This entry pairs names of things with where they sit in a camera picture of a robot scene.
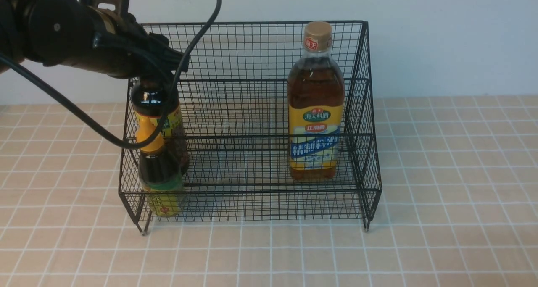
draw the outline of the soy sauce bottle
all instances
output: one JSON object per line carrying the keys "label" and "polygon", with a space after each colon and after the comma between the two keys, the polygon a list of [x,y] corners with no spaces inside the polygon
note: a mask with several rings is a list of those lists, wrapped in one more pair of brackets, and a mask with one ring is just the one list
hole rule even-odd
{"label": "soy sauce bottle", "polygon": [[[163,111],[168,113],[163,127],[163,137],[169,151],[179,160],[181,174],[186,174],[189,168],[189,153],[187,151],[187,141],[185,140],[185,130],[183,128],[183,118],[179,105],[179,93],[176,86],[172,94],[167,94],[169,84],[160,78],[146,76],[141,77],[131,90],[131,102],[138,122],[142,118],[147,118],[154,126],[159,124],[159,119]],[[171,107],[165,110],[165,104],[171,101]]]}
{"label": "soy sauce bottle", "polygon": [[[146,117],[140,119],[137,142],[146,140],[155,130]],[[181,212],[184,195],[159,194],[167,191],[184,191],[179,161],[165,146],[161,134],[146,147],[140,149],[138,176],[148,195],[148,204],[157,216],[176,216]]]}

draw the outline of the black wire mesh basket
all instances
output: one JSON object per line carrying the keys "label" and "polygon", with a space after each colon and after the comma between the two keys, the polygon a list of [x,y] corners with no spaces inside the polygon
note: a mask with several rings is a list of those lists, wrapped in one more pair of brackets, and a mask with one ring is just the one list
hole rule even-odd
{"label": "black wire mesh basket", "polygon": [[[382,192],[373,118],[368,24],[330,21],[332,57],[344,76],[338,167],[330,180],[297,182],[289,168],[286,79],[303,52],[306,21],[216,23],[177,85],[190,154],[181,212],[152,213],[138,151],[121,152],[119,195],[145,233],[150,221],[361,218],[369,228]],[[202,24],[145,24],[183,51]],[[136,80],[129,81],[129,93]],[[127,95],[124,139],[138,128]]]}

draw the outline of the black cable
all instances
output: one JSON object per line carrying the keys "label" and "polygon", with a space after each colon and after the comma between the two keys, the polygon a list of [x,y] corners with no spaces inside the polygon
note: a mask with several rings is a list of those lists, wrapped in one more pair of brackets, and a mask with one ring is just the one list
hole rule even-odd
{"label": "black cable", "polygon": [[[192,39],[190,44],[188,45],[187,49],[184,51],[183,57],[181,58],[181,61],[177,67],[177,70],[175,72],[174,80],[171,83],[171,87],[169,88],[169,96],[173,92],[173,87],[177,86],[177,83],[179,82],[179,78],[181,76],[181,67],[183,67],[186,59],[189,58],[190,53],[196,47],[196,44],[200,41],[200,39],[204,36],[204,34],[207,32],[209,27],[215,22],[215,19],[217,19],[217,16],[219,15],[219,12],[221,10],[221,4],[222,0],[217,0],[217,3],[215,5],[215,10],[213,11],[213,14],[208,19],[208,21],[203,25],[203,27],[198,31],[196,36]],[[144,57],[144,51],[133,51],[139,55],[142,55]],[[169,78],[169,75],[162,71],[160,66],[153,60],[152,57],[144,57],[146,61],[150,63],[150,65],[153,65],[163,76],[165,79]],[[155,132],[151,134],[148,139],[139,142],[139,143],[129,143],[125,142],[113,134],[111,134],[106,128],[102,127],[100,124],[95,122],[90,116],[88,116],[83,110],[81,110],[79,107],[77,107],[73,102],[71,102],[69,99],[67,99],[64,95],[62,95],[60,92],[58,92],[55,88],[44,82],[42,79],[37,77],[34,73],[30,72],[27,68],[23,67],[19,63],[13,62],[11,59],[6,57],[4,54],[0,53],[0,62],[4,63],[11,69],[13,69],[15,72],[17,72],[22,77],[29,80],[29,82],[32,82],[35,86],[37,86],[39,89],[41,89],[43,92],[45,92],[47,95],[58,101],[63,107],[65,107],[68,111],[73,113],[76,117],[78,117],[82,122],[87,124],[90,128],[92,128],[95,132],[97,132],[100,136],[102,136],[104,139],[112,143],[113,145],[116,145],[121,148],[125,149],[140,149],[142,147],[145,147],[149,145],[155,138],[158,136],[158,134],[163,129],[163,126],[165,124],[165,118],[168,116],[168,113],[164,111],[163,115],[161,116],[161,119],[159,120],[159,124],[157,125]],[[164,109],[167,110],[171,106],[172,99],[168,100],[165,105]]]}

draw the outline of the gold bottle cap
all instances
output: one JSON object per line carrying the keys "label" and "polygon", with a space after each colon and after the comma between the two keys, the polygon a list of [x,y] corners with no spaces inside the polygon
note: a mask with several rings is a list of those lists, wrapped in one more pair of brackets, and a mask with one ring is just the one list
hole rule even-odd
{"label": "gold bottle cap", "polygon": [[323,52],[332,45],[332,26],[325,21],[313,21],[304,28],[304,48]]}
{"label": "gold bottle cap", "polygon": [[[155,126],[151,124],[150,119],[147,117],[140,117],[140,121],[138,122],[140,125],[140,128],[138,128],[138,131],[136,133],[136,141],[138,143],[148,139],[151,134],[153,134],[155,130]],[[158,151],[165,145],[165,139],[163,138],[163,134],[159,133],[157,138],[153,140],[149,145],[146,145],[145,147],[142,147],[140,150],[145,153],[153,153],[154,151]]]}

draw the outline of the tiled floor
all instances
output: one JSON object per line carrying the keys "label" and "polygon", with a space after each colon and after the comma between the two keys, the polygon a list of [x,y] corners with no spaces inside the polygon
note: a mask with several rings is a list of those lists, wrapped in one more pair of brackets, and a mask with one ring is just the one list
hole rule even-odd
{"label": "tiled floor", "polygon": [[[0,286],[536,287],[538,96],[375,100],[382,201],[359,220],[157,224],[119,149],[62,107],[0,113]],[[123,105],[83,105],[117,135]]]}

